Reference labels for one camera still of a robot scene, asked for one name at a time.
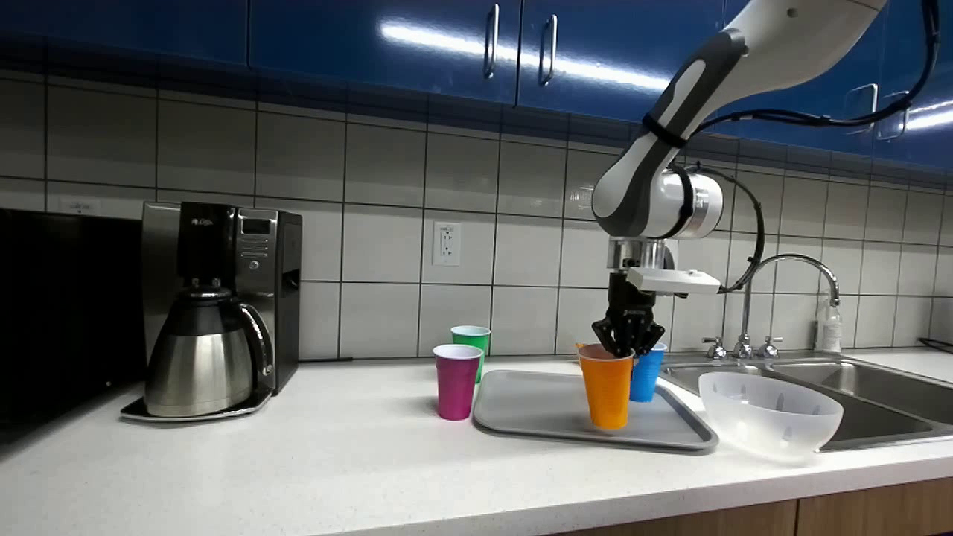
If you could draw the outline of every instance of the wooden lower cabinet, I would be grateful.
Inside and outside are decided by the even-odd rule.
[[[953,534],[953,479],[864,489],[574,536],[937,536]]]

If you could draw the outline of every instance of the wall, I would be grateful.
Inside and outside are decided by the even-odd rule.
[[[842,285],[845,345],[915,345],[953,334],[953,203],[937,187],[882,186],[702,151],[751,186],[769,253],[824,258]],[[428,354],[454,322],[495,327],[495,354],[565,354],[605,311],[605,235],[585,187],[609,147],[459,130],[355,114],[164,89],[0,75],[0,206],[140,218],[143,203],[224,200],[304,215],[307,357]],[[435,221],[460,224],[460,266],[435,266]],[[752,247],[745,200],[717,233],[682,242],[682,266],[739,278]],[[751,337],[809,342],[824,297],[797,261],[766,267]],[[660,297],[672,349],[739,334],[742,297]]]

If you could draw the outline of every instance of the white countertop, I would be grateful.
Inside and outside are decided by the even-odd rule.
[[[953,382],[953,354],[874,363]],[[565,361],[507,369],[574,375]],[[553,534],[953,477],[953,436],[787,468],[487,436],[432,410],[428,363],[300,367],[256,418],[122,422],[113,395],[0,458],[0,534]]]

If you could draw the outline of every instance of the green cup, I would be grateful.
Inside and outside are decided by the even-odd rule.
[[[454,345],[472,345],[472,349],[481,352],[480,369],[477,369],[477,385],[480,385],[480,382],[481,382],[481,363],[486,363],[486,357],[487,357],[487,337],[490,337],[490,330],[481,327],[481,325],[453,325],[450,334],[453,334],[453,342],[454,342]]]

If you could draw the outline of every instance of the stainless steel carafe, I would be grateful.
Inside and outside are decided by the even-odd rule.
[[[151,418],[203,418],[256,404],[271,392],[271,342],[262,318],[225,288],[180,291],[146,375]]]

